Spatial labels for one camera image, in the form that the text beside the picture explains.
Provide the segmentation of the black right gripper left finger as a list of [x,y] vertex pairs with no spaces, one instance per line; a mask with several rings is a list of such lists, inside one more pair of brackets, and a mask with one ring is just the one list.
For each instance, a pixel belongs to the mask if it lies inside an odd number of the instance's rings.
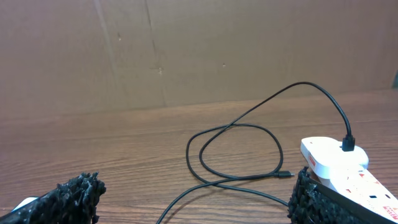
[[1,217],[1,224],[96,224],[106,192],[98,173],[82,173],[40,197],[28,197]]

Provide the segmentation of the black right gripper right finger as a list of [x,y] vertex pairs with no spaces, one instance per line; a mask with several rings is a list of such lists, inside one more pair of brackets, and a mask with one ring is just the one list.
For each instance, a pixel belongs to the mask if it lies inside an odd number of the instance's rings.
[[288,215],[297,224],[394,224],[299,171],[288,202]]

